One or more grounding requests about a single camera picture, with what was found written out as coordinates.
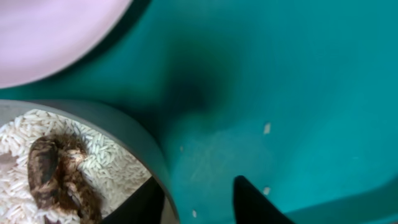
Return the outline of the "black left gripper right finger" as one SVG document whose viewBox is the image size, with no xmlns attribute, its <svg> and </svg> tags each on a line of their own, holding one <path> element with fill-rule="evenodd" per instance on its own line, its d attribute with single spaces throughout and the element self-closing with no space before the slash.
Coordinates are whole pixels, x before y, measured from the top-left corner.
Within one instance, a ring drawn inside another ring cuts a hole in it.
<svg viewBox="0 0 398 224">
<path fill-rule="evenodd" d="M 233 181 L 233 210 L 237 224 L 294 224 L 243 175 Z"/>
</svg>

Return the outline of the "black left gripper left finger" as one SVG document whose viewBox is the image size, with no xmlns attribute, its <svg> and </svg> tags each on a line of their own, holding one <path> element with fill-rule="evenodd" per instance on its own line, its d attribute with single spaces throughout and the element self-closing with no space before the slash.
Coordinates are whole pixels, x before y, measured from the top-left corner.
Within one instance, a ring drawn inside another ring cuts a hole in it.
<svg viewBox="0 0 398 224">
<path fill-rule="evenodd" d="M 165 195 L 151 177 L 101 224 L 160 224 Z"/>
</svg>

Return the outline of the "grey bowl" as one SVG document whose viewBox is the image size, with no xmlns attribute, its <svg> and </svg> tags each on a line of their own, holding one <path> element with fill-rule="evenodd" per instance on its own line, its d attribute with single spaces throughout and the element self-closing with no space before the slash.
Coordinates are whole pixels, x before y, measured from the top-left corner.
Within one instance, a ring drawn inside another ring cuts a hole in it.
<svg viewBox="0 0 398 224">
<path fill-rule="evenodd" d="M 81 100 L 1 100 L 1 106 L 39 109 L 62 115 L 104 134 L 136 157 L 162 188 L 173 211 L 172 223 L 180 217 L 172 198 L 171 173 L 154 137 L 135 119 L 111 106 Z"/>
</svg>

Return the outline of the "rice and food waste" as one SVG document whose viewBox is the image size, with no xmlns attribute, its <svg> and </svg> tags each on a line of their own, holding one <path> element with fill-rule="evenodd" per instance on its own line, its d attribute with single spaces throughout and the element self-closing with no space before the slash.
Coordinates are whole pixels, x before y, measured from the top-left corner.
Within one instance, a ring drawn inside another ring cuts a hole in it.
<svg viewBox="0 0 398 224">
<path fill-rule="evenodd" d="M 149 171 L 109 137 L 33 109 L 1 126 L 2 223 L 100 223 Z"/>
</svg>

